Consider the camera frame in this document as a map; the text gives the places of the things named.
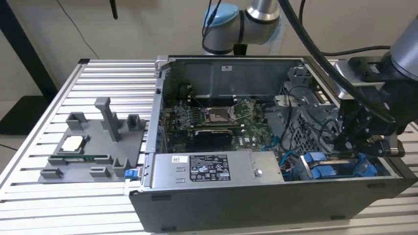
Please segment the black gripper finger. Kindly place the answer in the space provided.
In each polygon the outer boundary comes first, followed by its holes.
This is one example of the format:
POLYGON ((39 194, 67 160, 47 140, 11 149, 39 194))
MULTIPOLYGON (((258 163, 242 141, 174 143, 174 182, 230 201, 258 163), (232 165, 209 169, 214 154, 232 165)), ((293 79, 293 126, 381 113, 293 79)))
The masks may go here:
POLYGON ((333 141, 334 152, 357 153, 357 136, 348 132, 341 132, 333 141))
POLYGON ((398 135, 372 136, 361 145, 361 153, 372 157, 404 157, 405 147, 398 135))

